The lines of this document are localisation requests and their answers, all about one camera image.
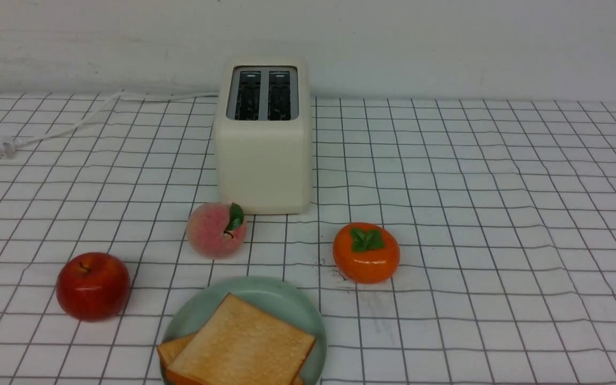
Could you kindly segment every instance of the persimmon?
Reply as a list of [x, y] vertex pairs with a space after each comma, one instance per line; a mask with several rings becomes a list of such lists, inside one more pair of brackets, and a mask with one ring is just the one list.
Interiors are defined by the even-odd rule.
[[345, 277], [358, 283], [379, 283], [396, 272], [401, 249], [394, 236], [382, 227], [353, 222], [337, 232], [332, 256]]

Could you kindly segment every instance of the green plate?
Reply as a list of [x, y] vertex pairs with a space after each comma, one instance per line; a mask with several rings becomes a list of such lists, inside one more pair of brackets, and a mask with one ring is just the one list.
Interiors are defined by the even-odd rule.
[[[315, 346], [299, 375], [306, 385], [318, 383], [327, 360], [327, 332], [322, 314], [300, 290], [274, 278], [232, 278], [201, 290], [174, 315], [162, 342], [199, 331], [228, 292], [315, 336]], [[174, 385], [167, 380], [162, 364], [161, 377], [166, 385]]]

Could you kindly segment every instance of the red apple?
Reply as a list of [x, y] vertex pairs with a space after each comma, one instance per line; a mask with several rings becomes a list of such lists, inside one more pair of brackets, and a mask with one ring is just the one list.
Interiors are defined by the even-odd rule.
[[108, 253], [76, 256], [61, 269], [56, 299], [66, 314], [80, 321], [109, 319], [125, 307], [130, 273], [121, 260]]

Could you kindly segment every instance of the peach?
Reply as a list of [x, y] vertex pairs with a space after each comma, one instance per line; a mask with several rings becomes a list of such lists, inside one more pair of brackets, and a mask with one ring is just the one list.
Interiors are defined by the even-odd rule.
[[200, 205], [187, 222], [187, 241], [199, 254], [210, 258], [232, 255], [246, 236], [244, 210], [235, 203]]

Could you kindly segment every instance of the cream toaster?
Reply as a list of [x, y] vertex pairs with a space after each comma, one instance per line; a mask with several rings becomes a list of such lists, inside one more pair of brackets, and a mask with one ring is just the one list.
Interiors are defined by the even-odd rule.
[[300, 214], [313, 190], [307, 64], [276, 56], [228, 61], [213, 120], [218, 195], [247, 214]]

